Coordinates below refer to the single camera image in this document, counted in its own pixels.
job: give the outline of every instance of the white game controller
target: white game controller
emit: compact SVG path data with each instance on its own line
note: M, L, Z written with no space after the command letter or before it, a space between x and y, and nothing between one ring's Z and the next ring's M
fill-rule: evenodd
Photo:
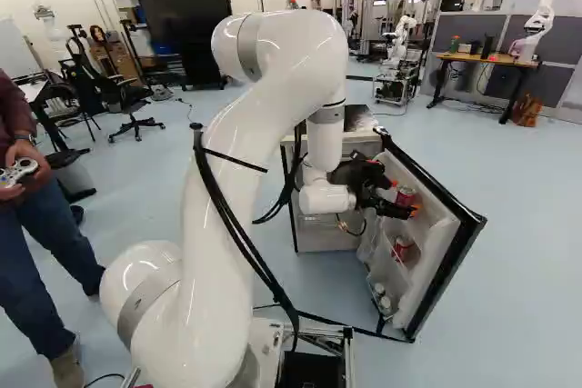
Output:
M38 162L31 158L18 158L12 167L0 168L0 189L12 188L20 180L38 170Z

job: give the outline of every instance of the fridge door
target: fridge door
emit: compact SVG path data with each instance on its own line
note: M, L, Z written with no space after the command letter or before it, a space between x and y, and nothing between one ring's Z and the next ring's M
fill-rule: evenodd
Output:
M384 152L376 157L386 175L416 190L416 217L405 222L379 218L374 259L368 267L370 283L384 283L394 297L391 324L414 339L487 222L461 204L429 172L392 141L384 128L376 128ZM414 241L406 259L395 250L396 235Z

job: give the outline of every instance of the computer monitor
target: computer monitor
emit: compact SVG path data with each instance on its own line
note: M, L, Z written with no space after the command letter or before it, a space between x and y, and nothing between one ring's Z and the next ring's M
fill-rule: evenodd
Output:
M441 0L441 11L463 11L463 0Z
M230 0L139 0L155 44L180 46L207 39L232 14Z

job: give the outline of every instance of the blue jeans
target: blue jeans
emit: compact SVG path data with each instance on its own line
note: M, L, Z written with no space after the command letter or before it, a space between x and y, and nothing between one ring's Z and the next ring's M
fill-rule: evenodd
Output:
M73 344L75 334L63 326L22 227L83 286L85 294L98 293L105 269L79 231L55 179L22 204L0 208L0 306L36 352L52 360Z

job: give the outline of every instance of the mini fridge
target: mini fridge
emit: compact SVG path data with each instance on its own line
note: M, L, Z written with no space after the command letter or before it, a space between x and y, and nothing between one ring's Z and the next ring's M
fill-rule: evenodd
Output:
M346 134L346 152L348 149L363 149L362 152L384 164L388 179L413 188L416 191L415 204L419 205L418 214L402 221L376 216L373 209L367 209L364 212L366 230L356 237L339 230L333 214L301 214L296 199L293 199L289 206L296 252L356 249L355 256L366 267L369 292L378 309L376 332L382 333L386 327L386 331L396 330L412 342L487 219L457 200L392 141L384 128L374 128L375 142L371 141L369 134L372 134L371 129L366 135L360 133L354 137ZM394 201L396 191L393 188L382 195ZM360 229L361 213L344 216L352 229ZM395 249L397 238L407 241L406 259L401 259L403 253ZM378 285L384 293L376 293ZM389 312L382 311L382 296L390 302Z

